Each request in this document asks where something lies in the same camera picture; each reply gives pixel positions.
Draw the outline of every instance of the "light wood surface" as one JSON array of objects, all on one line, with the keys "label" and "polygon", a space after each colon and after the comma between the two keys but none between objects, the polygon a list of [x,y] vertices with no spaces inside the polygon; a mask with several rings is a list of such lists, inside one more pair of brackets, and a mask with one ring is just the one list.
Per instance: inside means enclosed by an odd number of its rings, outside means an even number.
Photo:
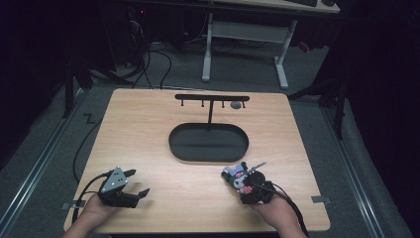
[{"label": "light wood surface", "polygon": [[232,3],[232,4],[245,4],[251,6],[262,6],[271,8],[282,8],[298,11],[318,12],[318,13],[339,13],[340,8],[337,4],[332,7],[328,7],[321,0],[318,0],[316,7],[305,6],[302,4],[287,2],[284,0],[213,0],[214,2],[220,3]]},{"label": "light wood surface", "polygon": [[[234,124],[250,139],[237,163],[186,163],[170,151],[168,136],[185,122],[207,122],[209,103],[180,101],[176,93],[246,95],[246,108],[214,104],[214,123]],[[124,208],[97,229],[104,233],[252,232],[273,231],[257,213],[241,204],[239,195],[222,179],[225,166],[241,161],[280,185],[300,208],[308,230],[327,230],[330,221],[320,195],[287,97],[280,93],[117,89],[98,132],[75,197],[94,177],[120,166],[135,169],[124,192],[150,188],[137,208]],[[97,190],[101,180],[89,190]],[[71,223],[70,209],[64,224]]]}]

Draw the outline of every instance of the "hand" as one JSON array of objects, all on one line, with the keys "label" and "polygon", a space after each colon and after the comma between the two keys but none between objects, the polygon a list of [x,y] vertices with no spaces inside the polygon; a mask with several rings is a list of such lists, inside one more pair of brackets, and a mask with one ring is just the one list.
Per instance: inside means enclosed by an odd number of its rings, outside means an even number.
[{"label": "hand", "polygon": [[63,238],[86,237],[93,229],[104,223],[117,207],[104,205],[97,194],[93,194],[87,201],[77,220],[65,232]]},{"label": "hand", "polygon": [[260,214],[263,220],[274,227],[281,238],[306,237],[297,221],[296,214],[283,198],[275,195],[266,204],[253,204],[250,207]]}]

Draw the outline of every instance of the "hand-mounted device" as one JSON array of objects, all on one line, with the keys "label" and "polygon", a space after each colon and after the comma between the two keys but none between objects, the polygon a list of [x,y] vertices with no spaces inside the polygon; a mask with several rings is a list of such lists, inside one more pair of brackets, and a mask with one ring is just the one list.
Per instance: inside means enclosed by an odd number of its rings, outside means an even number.
[{"label": "hand-mounted device", "polygon": [[[300,228],[308,236],[303,216],[297,205],[291,200],[287,193],[278,185],[270,180],[265,180],[263,173],[258,172],[257,168],[264,166],[266,162],[252,167],[248,170],[247,164],[241,162],[235,168],[225,167],[222,171],[222,177],[235,188],[240,195],[243,204],[256,204],[259,202],[269,203],[274,194],[283,198],[296,213]],[[278,187],[282,192],[278,192],[274,187]]]},{"label": "hand-mounted device", "polygon": [[108,206],[115,207],[131,207],[135,208],[139,203],[139,200],[147,196],[149,193],[149,188],[143,191],[140,191],[138,194],[128,194],[123,192],[123,188],[127,185],[127,178],[133,176],[136,173],[136,170],[129,170],[123,172],[120,167],[117,167],[114,171],[99,175],[91,180],[87,186],[84,188],[83,192],[80,194],[79,199],[76,201],[75,208],[73,211],[74,222],[78,216],[78,209],[81,203],[81,198],[86,194],[87,189],[98,179],[106,178],[97,192],[102,203]]}]

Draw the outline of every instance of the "gray carpet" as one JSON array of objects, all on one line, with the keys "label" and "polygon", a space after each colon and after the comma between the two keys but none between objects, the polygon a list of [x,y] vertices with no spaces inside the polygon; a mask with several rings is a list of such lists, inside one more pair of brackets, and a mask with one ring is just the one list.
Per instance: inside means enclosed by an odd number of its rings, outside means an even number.
[{"label": "gray carpet", "polygon": [[[197,88],[208,90],[255,91],[293,93],[309,86],[328,49],[314,50],[309,54],[300,49],[291,48],[286,56],[284,67],[289,80],[289,89],[279,88],[275,68],[271,57],[255,54],[247,56],[249,48],[234,49],[228,54],[214,54],[212,77],[210,82],[201,82],[203,49],[187,48],[183,51],[167,47],[163,53],[171,58],[171,70],[164,81],[165,86]],[[151,54],[148,77],[158,88],[160,79],[169,66],[166,57]],[[71,165],[83,138],[94,124],[87,121],[100,120],[115,88],[123,87],[109,81],[95,81],[94,87],[82,95],[79,108],[75,111],[61,140],[52,154],[43,176],[37,183],[32,195],[20,216],[9,232],[9,237],[59,237],[67,211],[62,210],[64,202],[72,200],[77,184],[73,178]],[[148,88],[143,76],[138,88]],[[32,166],[42,153],[54,129],[61,121],[63,113],[63,89],[58,92],[52,105],[34,123],[31,133],[26,138],[12,161],[1,172],[0,189],[2,190],[0,213],[4,213],[18,192]],[[311,232],[311,237],[370,237],[363,214],[359,209],[354,192],[346,176],[341,160],[342,154],[331,133],[322,110],[313,97],[292,101],[291,106],[302,136],[310,163],[321,193],[331,199],[326,208],[331,220],[331,228],[325,232]],[[367,196],[379,221],[385,237],[411,237],[405,223],[381,182],[377,171],[371,164],[368,152],[363,146],[350,107],[343,126],[345,148],[348,150],[355,169],[367,190]],[[76,170],[80,177],[94,143],[97,129],[87,138],[77,157]]]}]

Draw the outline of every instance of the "desk leg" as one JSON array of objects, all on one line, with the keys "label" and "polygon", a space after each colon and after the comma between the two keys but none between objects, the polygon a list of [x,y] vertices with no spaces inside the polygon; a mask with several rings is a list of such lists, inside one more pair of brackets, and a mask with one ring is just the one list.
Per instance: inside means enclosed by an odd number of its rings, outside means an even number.
[{"label": "desk leg", "polygon": [[280,87],[282,89],[288,88],[287,78],[284,73],[283,61],[286,56],[287,49],[290,45],[291,38],[293,37],[294,29],[296,28],[297,20],[293,20],[290,24],[290,27],[287,31],[286,39],[283,43],[283,49],[281,50],[281,55],[274,58],[275,68],[277,69],[278,80],[280,81]]},{"label": "desk leg", "polygon": [[209,13],[209,23],[207,27],[207,47],[206,54],[204,55],[203,64],[203,76],[202,80],[207,82],[210,80],[210,68],[211,68],[211,38],[213,33],[213,13]]}]

